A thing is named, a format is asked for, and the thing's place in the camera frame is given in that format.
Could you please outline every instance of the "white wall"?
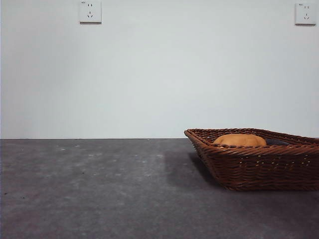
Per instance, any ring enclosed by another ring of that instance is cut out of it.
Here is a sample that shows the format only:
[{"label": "white wall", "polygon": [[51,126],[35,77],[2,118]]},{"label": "white wall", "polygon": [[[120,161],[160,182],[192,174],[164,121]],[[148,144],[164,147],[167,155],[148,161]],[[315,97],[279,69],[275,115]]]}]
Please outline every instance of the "white wall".
[{"label": "white wall", "polygon": [[292,0],[1,1],[2,138],[319,136],[319,27]]}]

